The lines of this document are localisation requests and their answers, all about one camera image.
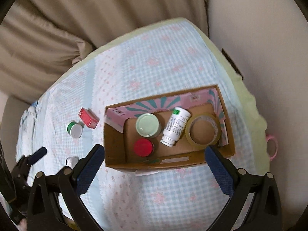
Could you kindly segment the white earbuds case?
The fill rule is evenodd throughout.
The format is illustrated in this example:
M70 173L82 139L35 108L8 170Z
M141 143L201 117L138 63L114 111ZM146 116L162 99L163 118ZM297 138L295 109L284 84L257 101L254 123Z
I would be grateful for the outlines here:
M74 168L78 162L79 162L79 157L68 157L66 159L66 166Z

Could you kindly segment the green white jar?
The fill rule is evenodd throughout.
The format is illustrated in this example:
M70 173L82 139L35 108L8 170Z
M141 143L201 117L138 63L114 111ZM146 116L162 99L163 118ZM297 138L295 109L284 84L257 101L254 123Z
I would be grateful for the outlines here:
M83 126L76 121L71 121L66 126L67 133L75 139L78 139L82 136Z

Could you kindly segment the red carton box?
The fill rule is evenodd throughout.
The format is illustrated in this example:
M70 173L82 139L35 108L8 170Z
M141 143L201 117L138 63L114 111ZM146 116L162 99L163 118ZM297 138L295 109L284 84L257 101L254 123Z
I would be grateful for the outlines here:
M78 113L79 118L81 121L91 129L95 129L99 123L99 118L93 114L93 112L89 109L81 108Z

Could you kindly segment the light green mattress pad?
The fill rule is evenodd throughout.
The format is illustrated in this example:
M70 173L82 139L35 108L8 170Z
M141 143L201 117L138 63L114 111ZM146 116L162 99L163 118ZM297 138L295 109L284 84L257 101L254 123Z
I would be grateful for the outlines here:
M60 149L85 149L103 142L103 127L72 141L66 125L82 107L100 119L107 106L173 91L217 85L233 135L232 161L251 172L269 170L265 119L255 98L211 40L184 18L127 33L89 54L48 91L44 140Z

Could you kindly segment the red lid jar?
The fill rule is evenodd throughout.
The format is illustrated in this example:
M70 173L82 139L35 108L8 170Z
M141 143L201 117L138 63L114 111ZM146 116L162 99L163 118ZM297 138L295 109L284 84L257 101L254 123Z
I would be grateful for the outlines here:
M153 153L154 145L150 140L141 138L134 143L133 151L139 157L148 157Z

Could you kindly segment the clear tape roll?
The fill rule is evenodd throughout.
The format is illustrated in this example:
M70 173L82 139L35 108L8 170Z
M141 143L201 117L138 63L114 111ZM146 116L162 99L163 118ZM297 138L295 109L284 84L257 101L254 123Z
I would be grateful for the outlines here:
M198 150L216 144L221 136L218 119L211 114L199 114L188 120L185 136L189 144Z

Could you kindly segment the pale green lid jar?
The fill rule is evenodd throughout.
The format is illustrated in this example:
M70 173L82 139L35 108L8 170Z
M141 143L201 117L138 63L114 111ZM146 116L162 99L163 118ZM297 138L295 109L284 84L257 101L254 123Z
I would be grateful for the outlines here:
M154 138L161 133L161 123L154 114L145 113L135 123L137 133L145 138Z

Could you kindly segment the cardboard organizer box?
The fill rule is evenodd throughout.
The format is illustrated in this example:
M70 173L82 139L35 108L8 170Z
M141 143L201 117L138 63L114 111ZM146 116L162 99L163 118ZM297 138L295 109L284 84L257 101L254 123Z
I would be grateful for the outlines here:
M235 154L231 123L217 85L159 94L105 109L107 167L136 171L204 164L205 148Z

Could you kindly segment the white pill bottle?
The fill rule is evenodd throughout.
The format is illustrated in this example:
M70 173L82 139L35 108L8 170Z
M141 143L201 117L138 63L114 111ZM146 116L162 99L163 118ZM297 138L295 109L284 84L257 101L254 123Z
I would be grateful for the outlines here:
M163 136L160 140L162 144L173 147L182 136L191 113L181 107L175 107L163 130Z

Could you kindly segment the beige sofa cushion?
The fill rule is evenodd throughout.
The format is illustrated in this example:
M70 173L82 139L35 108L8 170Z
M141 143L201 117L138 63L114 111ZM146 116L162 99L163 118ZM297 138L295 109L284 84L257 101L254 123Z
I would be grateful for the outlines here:
M208 0L16 0L1 23L1 92L33 102L96 48L183 17L208 31Z

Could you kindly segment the checked blue pink blanket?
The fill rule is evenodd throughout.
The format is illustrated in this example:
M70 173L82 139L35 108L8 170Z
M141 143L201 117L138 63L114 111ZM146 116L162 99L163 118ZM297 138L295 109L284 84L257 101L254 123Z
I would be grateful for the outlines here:
M78 139L67 133L82 107L103 120L108 105L206 85L218 85L226 104L235 138L232 162L255 173L255 99L213 44L181 20L98 49L24 112L16 156L48 150L30 169L28 183L36 172L55 174L68 157L85 157L103 142L103 122ZM103 165L81 198L104 230L206 230L228 199L207 165L141 177Z

